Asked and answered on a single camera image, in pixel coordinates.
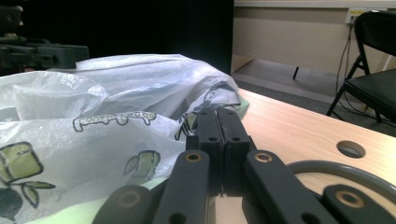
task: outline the black backdrop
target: black backdrop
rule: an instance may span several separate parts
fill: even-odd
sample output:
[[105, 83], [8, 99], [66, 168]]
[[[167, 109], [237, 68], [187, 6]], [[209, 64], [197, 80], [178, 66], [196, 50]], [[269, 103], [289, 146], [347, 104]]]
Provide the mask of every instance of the black backdrop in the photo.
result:
[[91, 58], [177, 53], [230, 74], [233, 0], [27, 0], [18, 35], [88, 46]]

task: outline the wooden table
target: wooden table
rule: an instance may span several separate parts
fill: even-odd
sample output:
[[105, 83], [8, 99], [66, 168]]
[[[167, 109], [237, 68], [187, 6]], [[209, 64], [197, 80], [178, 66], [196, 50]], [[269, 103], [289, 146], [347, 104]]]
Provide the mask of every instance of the wooden table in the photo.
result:
[[[341, 162], [396, 185], [396, 138], [250, 91], [240, 90], [239, 93], [250, 103], [242, 123], [258, 149], [274, 152], [286, 164], [306, 160]], [[365, 156], [360, 159], [344, 156], [336, 146], [341, 141], [359, 144], [364, 148]], [[332, 184], [360, 189], [396, 217], [396, 205], [352, 181], [336, 175], [297, 176], [305, 186], [320, 194]], [[218, 224], [247, 223], [241, 198], [218, 198], [216, 209]]]

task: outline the electrical outlet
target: electrical outlet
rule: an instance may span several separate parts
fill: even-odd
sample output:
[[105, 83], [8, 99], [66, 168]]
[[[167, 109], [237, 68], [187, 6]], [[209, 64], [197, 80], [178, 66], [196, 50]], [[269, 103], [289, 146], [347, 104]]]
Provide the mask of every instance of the electrical outlet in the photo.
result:
[[382, 11], [387, 11], [387, 8], [366, 8], [366, 7], [352, 7], [349, 8], [346, 14], [346, 24], [351, 24], [356, 20], [359, 15], [363, 14], [366, 11], [370, 10], [382, 10]]

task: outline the chair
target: chair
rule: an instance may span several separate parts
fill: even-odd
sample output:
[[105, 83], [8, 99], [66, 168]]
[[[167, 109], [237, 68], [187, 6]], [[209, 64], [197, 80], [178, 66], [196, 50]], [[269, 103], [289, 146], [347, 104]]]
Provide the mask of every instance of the chair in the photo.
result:
[[[334, 114], [342, 119], [334, 112], [334, 108], [344, 92], [348, 92], [371, 107], [378, 122], [382, 121], [380, 115], [394, 122], [396, 121], [396, 69], [371, 73], [365, 46], [396, 56], [396, 13], [367, 11], [356, 19], [354, 28], [360, 55], [326, 115]], [[364, 71], [364, 76], [353, 77], [358, 68]]]

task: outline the white plastic bag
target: white plastic bag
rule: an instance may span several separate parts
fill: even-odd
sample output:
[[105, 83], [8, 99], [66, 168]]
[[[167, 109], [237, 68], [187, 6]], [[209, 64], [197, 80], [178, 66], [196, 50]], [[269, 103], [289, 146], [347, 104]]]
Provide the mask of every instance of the white plastic bag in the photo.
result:
[[0, 77], [0, 223], [50, 223], [124, 185], [168, 177], [193, 131], [186, 123], [217, 106], [246, 110], [231, 77], [181, 55]]

